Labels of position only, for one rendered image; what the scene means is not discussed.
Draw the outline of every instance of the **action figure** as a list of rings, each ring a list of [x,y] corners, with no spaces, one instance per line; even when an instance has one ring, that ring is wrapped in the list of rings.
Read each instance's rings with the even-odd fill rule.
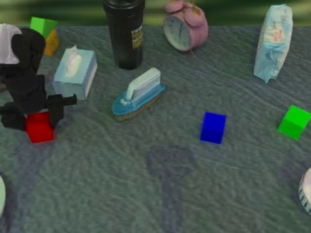
[[[75,105],[76,96],[47,96],[44,75],[37,75],[46,42],[38,32],[0,24],[0,79],[13,102],[0,107],[4,127],[26,131],[26,115],[48,109],[54,129],[64,117],[64,106]]]

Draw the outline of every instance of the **gray table surface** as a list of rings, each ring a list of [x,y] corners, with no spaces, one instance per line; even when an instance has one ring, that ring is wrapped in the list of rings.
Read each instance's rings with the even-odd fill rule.
[[[294,141],[277,127],[291,104],[311,111],[311,28],[294,29],[285,65],[268,84],[252,74],[259,28],[211,27],[190,55],[175,51],[160,27],[146,27],[143,63],[131,71],[115,67],[107,28],[58,31],[61,45],[41,71],[55,71],[75,44],[96,52],[98,71],[54,142],[32,145],[0,126],[8,188],[0,232],[310,232],[297,187],[311,166],[311,128]],[[166,94],[116,122],[112,101],[151,67],[161,70]],[[1,105],[10,100],[0,93]],[[221,145],[199,139],[205,111],[227,115]]]

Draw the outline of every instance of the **blue boat hull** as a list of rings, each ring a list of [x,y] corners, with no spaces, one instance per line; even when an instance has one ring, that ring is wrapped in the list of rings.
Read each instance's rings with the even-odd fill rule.
[[[121,104],[121,99],[124,99],[126,96],[126,91],[123,92],[121,95],[119,95],[115,101],[112,104],[112,113],[116,116],[122,116],[130,114],[149,101],[151,101],[153,98],[157,97],[161,92],[165,90],[165,86],[163,84],[159,84],[155,86],[152,90],[141,96],[135,101],[130,102],[127,105]]]

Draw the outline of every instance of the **red cube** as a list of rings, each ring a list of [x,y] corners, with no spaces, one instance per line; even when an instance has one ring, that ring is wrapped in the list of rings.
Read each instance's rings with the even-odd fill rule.
[[[50,125],[49,112],[27,115],[26,132],[32,143],[54,140],[54,130]]]

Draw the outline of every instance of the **green wall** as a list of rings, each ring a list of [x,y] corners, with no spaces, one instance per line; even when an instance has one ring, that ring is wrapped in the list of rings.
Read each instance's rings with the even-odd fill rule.
[[[161,25],[166,0],[146,0],[144,22]],[[260,25],[270,5],[288,4],[295,25],[311,26],[311,0],[196,0],[210,25]],[[32,16],[60,25],[105,25],[100,0],[0,0],[0,22],[28,25]]]

